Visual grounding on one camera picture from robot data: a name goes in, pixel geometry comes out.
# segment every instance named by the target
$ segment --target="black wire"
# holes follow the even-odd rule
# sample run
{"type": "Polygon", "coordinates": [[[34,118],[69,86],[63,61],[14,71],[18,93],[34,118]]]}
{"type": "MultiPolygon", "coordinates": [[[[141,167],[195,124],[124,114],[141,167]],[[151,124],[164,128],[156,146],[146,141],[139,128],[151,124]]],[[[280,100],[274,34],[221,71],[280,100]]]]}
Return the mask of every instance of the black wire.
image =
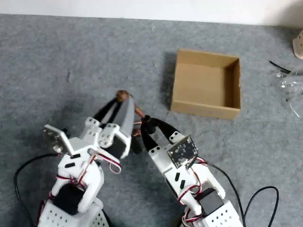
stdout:
{"type": "Polygon", "coordinates": [[[44,155],[39,155],[39,156],[34,157],[34,158],[28,160],[27,162],[25,162],[15,172],[15,175],[14,175],[14,187],[15,187],[16,196],[17,196],[17,199],[18,199],[19,203],[22,206],[22,209],[24,210],[25,214],[28,217],[28,220],[30,222],[31,227],[35,227],[36,225],[34,224],[34,221],[33,221],[32,217],[30,216],[30,213],[29,213],[28,209],[26,208],[26,206],[24,205],[24,203],[23,203],[23,201],[22,201],[22,199],[20,197],[19,189],[18,189],[18,175],[19,175],[19,173],[21,172],[22,169],[24,169],[28,164],[30,164],[30,163],[32,163],[34,161],[40,160],[40,159],[45,158],[45,157],[57,157],[57,156],[59,156],[59,155],[58,154],[54,154],[54,153],[48,153],[48,154],[44,154],[44,155]]]}
{"type": "Polygon", "coordinates": [[[245,209],[245,212],[243,212],[243,207],[242,207],[242,203],[241,203],[241,200],[240,200],[238,191],[237,191],[236,187],[234,186],[234,184],[232,183],[232,180],[230,179],[230,177],[227,175],[227,173],[224,172],[224,171],[223,171],[222,169],[220,169],[219,167],[217,167],[216,165],[210,163],[210,162],[207,162],[207,161],[206,161],[205,163],[208,164],[209,166],[211,166],[211,167],[213,167],[213,168],[219,170],[221,173],[223,173],[223,174],[226,176],[226,178],[228,179],[229,183],[231,184],[231,186],[232,186],[232,188],[233,188],[233,190],[234,190],[234,192],[235,192],[235,194],[236,194],[237,201],[238,201],[238,203],[239,203],[241,218],[242,218],[242,222],[243,222],[243,227],[246,227],[246,215],[247,215],[247,212],[248,212],[248,210],[249,210],[249,208],[250,208],[251,202],[254,200],[254,198],[255,198],[261,191],[264,191],[264,190],[266,190],[266,189],[274,189],[274,190],[276,191],[276,203],[275,203],[275,207],[274,207],[273,214],[272,214],[271,219],[270,219],[270,221],[269,221],[269,224],[268,224],[268,226],[267,226],[267,227],[271,227],[271,225],[272,225],[272,223],[273,223],[273,221],[274,221],[275,215],[276,215],[276,210],[277,210],[277,208],[278,208],[278,204],[279,204],[279,190],[278,190],[276,187],[274,187],[274,186],[266,186],[266,187],[263,187],[263,188],[257,190],[257,191],[253,194],[253,196],[251,197],[250,201],[248,202],[248,205],[247,205],[247,207],[246,207],[246,209],[245,209]]]}
{"type": "Polygon", "coordinates": [[[266,187],[263,187],[263,188],[257,190],[257,191],[255,192],[255,194],[253,194],[253,196],[251,197],[250,201],[248,202],[248,205],[247,205],[247,207],[246,207],[246,209],[245,209],[245,212],[244,212],[244,217],[246,218],[247,212],[248,212],[248,210],[249,210],[249,208],[250,208],[250,204],[251,204],[251,202],[253,201],[253,199],[254,199],[261,191],[264,191],[264,190],[266,190],[266,189],[274,189],[274,190],[276,191],[276,203],[275,203],[275,208],[274,208],[273,214],[272,214],[272,216],[271,216],[271,219],[270,219],[269,225],[268,225],[268,226],[270,227],[270,226],[272,225],[273,221],[274,221],[274,218],[275,218],[275,215],[276,215],[276,210],[277,210],[277,208],[278,208],[278,203],[279,203],[279,190],[278,190],[275,186],[266,186],[266,187]]]}
{"type": "Polygon", "coordinates": [[[272,64],[272,65],[274,65],[274,66],[276,66],[276,67],[278,67],[282,72],[284,72],[284,73],[286,73],[286,74],[291,73],[290,70],[287,70],[287,69],[285,69],[285,68],[279,66],[278,64],[274,63],[273,61],[269,61],[269,63],[272,64]]]}
{"type": "Polygon", "coordinates": [[[240,200],[240,196],[238,194],[238,191],[235,187],[235,185],[232,183],[232,180],[230,179],[230,177],[227,175],[227,173],[225,173],[222,169],[220,169],[219,167],[217,167],[216,165],[206,161],[206,164],[208,164],[209,166],[219,170],[221,173],[223,173],[226,178],[228,179],[229,183],[231,184],[232,186],[232,189],[234,190],[235,194],[236,194],[236,197],[237,197],[237,201],[238,201],[238,204],[239,204],[239,207],[240,207],[240,213],[241,213],[241,218],[242,218],[242,222],[243,222],[243,226],[246,227],[246,222],[245,222],[245,216],[244,216],[244,212],[243,212],[243,207],[242,207],[242,203],[241,203],[241,200],[240,200]]]}

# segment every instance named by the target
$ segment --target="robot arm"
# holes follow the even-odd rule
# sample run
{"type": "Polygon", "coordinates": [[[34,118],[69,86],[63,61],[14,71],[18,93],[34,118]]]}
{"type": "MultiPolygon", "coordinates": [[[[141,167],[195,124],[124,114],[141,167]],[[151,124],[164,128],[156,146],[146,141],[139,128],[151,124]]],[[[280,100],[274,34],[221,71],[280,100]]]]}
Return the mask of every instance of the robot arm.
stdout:
{"type": "Polygon", "coordinates": [[[49,214],[54,210],[56,215],[59,212],[61,218],[64,215],[69,220],[64,226],[93,224],[94,215],[103,209],[97,193],[104,183],[104,174],[97,161],[109,162],[111,170],[120,173],[120,159],[129,153],[133,123],[134,102],[127,97],[122,101],[114,98],[94,117],[87,118],[79,137],[68,139],[63,131],[45,126],[44,132],[52,148],[64,156],[58,165],[57,181],[39,219],[39,227],[57,225],[49,220],[49,214]]]}
{"type": "Polygon", "coordinates": [[[234,207],[225,199],[224,188],[210,172],[207,163],[198,157],[197,147],[190,136],[184,136],[173,126],[148,115],[142,119],[141,135],[145,148],[177,200],[187,206],[182,218],[183,226],[242,226],[234,207]],[[166,137],[168,145],[160,147],[150,136],[156,127],[166,137]]]}

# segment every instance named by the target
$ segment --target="white object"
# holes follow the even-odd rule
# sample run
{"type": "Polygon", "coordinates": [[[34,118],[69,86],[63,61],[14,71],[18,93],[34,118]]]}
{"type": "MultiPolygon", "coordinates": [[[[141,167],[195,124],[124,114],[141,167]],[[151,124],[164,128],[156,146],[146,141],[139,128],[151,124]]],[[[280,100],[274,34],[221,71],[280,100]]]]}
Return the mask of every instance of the white object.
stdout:
{"type": "Polygon", "coordinates": [[[295,56],[303,60],[303,30],[298,37],[293,40],[293,47],[295,56]]]}
{"type": "Polygon", "coordinates": [[[95,199],[85,213],[71,216],[48,200],[39,219],[38,227],[109,227],[102,209],[103,203],[99,199],[95,199]]]}
{"type": "MultiPolygon", "coordinates": [[[[113,108],[110,109],[109,115],[112,114],[113,108]]],[[[102,212],[103,203],[97,198],[104,183],[104,174],[95,160],[109,162],[112,172],[119,174],[119,159],[105,149],[113,146],[117,138],[119,146],[115,149],[123,149],[119,153],[122,154],[121,158],[126,157],[131,144],[133,122],[134,103],[129,98],[121,104],[113,123],[106,124],[104,129],[99,127],[99,121],[89,117],[85,121],[82,134],[68,139],[63,131],[45,125],[44,132],[54,151],[65,154],[58,165],[57,180],[50,197],[56,197],[60,189],[68,183],[74,183],[84,194],[77,205],[78,213],[75,215],[61,210],[49,199],[42,210],[38,227],[109,227],[102,212]],[[112,165],[115,165],[118,171],[114,171],[112,165]]]]}
{"type": "Polygon", "coordinates": [[[232,203],[229,200],[224,199],[224,188],[210,172],[208,166],[196,163],[187,169],[186,164],[190,161],[188,160],[187,162],[183,162],[179,168],[176,168],[174,163],[171,161],[167,151],[184,138],[184,135],[175,131],[169,137],[171,144],[168,144],[163,148],[156,146],[149,150],[149,155],[170,184],[171,189],[177,195],[180,202],[187,206],[185,208],[185,213],[190,209],[188,214],[189,217],[197,217],[202,214],[200,203],[195,200],[195,195],[191,191],[187,190],[194,185],[203,186],[207,184],[214,188],[219,197],[223,200],[224,205],[205,218],[199,218],[191,223],[186,223],[186,221],[183,220],[183,224],[181,224],[180,227],[243,227],[240,222],[239,215],[232,206],[232,203]],[[180,187],[181,181],[185,182],[183,183],[184,188],[180,187]]]}
{"type": "Polygon", "coordinates": [[[303,27],[301,0],[1,0],[0,13],[303,27]]]}
{"type": "MultiPolygon", "coordinates": [[[[174,132],[169,140],[173,144],[168,144],[167,146],[161,148],[157,146],[151,150],[149,150],[149,155],[151,156],[152,160],[163,174],[163,176],[167,179],[169,184],[171,185],[172,189],[174,190],[175,194],[180,197],[182,193],[188,187],[192,185],[197,185],[198,179],[195,176],[194,172],[198,175],[200,183],[203,185],[208,183],[211,185],[218,193],[218,195],[224,199],[225,198],[225,190],[219,184],[219,182],[215,179],[212,173],[209,171],[207,166],[200,165],[200,164],[193,164],[190,169],[186,169],[185,165],[182,165],[180,168],[176,168],[173,162],[171,161],[170,157],[167,154],[167,150],[169,150],[175,143],[182,140],[185,136],[182,135],[180,132],[174,132]],[[180,182],[185,181],[184,188],[181,189],[180,182]]],[[[188,191],[183,195],[180,199],[180,202],[186,204],[194,213],[194,215],[200,215],[202,213],[201,205],[195,200],[193,194],[188,191]]]]}
{"type": "Polygon", "coordinates": [[[194,227],[243,227],[240,217],[229,200],[204,219],[194,222],[194,227]]]}

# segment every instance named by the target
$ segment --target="red and white wire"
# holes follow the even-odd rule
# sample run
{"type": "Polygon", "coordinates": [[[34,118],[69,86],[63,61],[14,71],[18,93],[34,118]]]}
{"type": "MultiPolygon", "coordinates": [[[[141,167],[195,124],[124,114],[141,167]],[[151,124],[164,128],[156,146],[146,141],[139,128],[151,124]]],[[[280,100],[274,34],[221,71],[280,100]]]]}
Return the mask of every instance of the red and white wire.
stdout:
{"type": "Polygon", "coordinates": [[[196,158],[199,161],[199,164],[206,164],[206,161],[200,157],[196,158]]]}
{"type": "Polygon", "coordinates": [[[184,226],[190,226],[190,225],[188,225],[188,223],[195,222],[202,217],[202,214],[200,214],[200,215],[196,215],[191,218],[188,218],[189,213],[190,213],[190,209],[188,209],[187,212],[185,213],[185,215],[183,215],[183,217],[182,217],[182,223],[184,226]]]}
{"type": "Polygon", "coordinates": [[[195,194],[195,195],[200,194],[200,193],[202,192],[202,185],[201,185],[199,176],[198,176],[198,174],[197,174],[194,170],[192,170],[192,171],[193,171],[193,173],[194,173],[194,175],[195,175],[195,177],[196,177],[196,179],[197,179],[198,184],[194,184],[194,185],[192,185],[192,186],[189,186],[188,188],[186,188],[186,189],[180,194],[180,196],[178,196],[178,201],[179,201],[182,205],[184,205],[184,203],[181,201],[181,199],[183,198],[183,196],[184,196],[187,192],[190,192],[190,193],[195,194]],[[196,187],[199,187],[199,190],[198,190],[197,192],[191,191],[192,189],[194,189],[194,188],[196,188],[196,187]]]}
{"type": "Polygon", "coordinates": [[[119,163],[117,163],[116,161],[112,160],[109,157],[106,157],[105,155],[102,154],[97,154],[98,156],[100,156],[102,159],[104,159],[105,161],[107,161],[109,163],[109,169],[110,171],[112,171],[114,174],[120,174],[122,171],[121,165],[119,163]],[[115,166],[118,168],[118,171],[114,170],[112,168],[112,166],[115,166]]]}
{"type": "Polygon", "coordinates": [[[75,179],[64,177],[64,176],[60,176],[60,175],[57,175],[56,177],[59,178],[59,179],[62,179],[62,180],[68,180],[72,184],[75,184],[75,185],[80,184],[82,186],[83,190],[86,189],[85,185],[82,182],[77,182],[75,179]]]}
{"type": "Polygon", "coordinates": [[[45,206],[45,200],[42,200],[42,201],[40,202],[40,207],[39,207],[39,212],[38,212],[37,226],[38,226],[38,224],[39,224],[39,219],[40,219],[40,217],[41,217],[41,214],[42,214],[42,211],[43,211],[44,206],[45,206]]]}

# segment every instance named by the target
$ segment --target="open cardboard box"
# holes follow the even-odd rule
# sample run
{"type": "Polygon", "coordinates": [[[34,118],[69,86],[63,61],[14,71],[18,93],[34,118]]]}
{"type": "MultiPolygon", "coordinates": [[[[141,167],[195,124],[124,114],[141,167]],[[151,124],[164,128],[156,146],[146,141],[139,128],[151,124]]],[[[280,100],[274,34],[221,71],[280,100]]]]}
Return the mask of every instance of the open cardboard box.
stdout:
{"type": "Polygon", "coordinates": [[[233,119],[241,109],[240,96],[238,57],[178,51],[171,110],[233,119]]]}

